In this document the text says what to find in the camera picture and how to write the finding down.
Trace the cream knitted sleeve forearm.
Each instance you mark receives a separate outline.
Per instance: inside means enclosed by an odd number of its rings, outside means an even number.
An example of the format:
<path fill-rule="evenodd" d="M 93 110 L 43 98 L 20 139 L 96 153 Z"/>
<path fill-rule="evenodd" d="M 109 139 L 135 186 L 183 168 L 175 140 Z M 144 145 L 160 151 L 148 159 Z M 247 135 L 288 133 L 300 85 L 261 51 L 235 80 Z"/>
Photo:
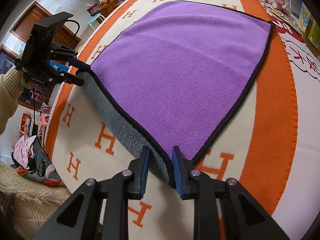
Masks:
<path fill-rule="evenodd" d="M 17 99 L 22 93 L 20 85 L 21 75 L 15 66 L 0 75 L 0 134 L 3 134 L 8 120 L 16 112 Z"/>

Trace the person's left hand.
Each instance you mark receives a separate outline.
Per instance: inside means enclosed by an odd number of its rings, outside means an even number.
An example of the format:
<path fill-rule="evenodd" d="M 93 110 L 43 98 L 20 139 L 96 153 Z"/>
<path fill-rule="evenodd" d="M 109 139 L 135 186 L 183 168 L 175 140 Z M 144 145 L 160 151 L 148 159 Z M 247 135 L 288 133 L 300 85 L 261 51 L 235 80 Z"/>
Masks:
<path fill-rule="evenodd" d="M 25 81 L 25 78 L 23 77 L 23 71 L 22 70 L 19 70 L 18 73 L 20 74 L 21 76 L 21 79 L 20 79 L 20 90 L 24 90 L 25 88 L 26 89 L 34 89 L 38 86 L 38 84 L 36 83 L 33 83 L 31 81 L 28 81 L 26 82 Z"/>

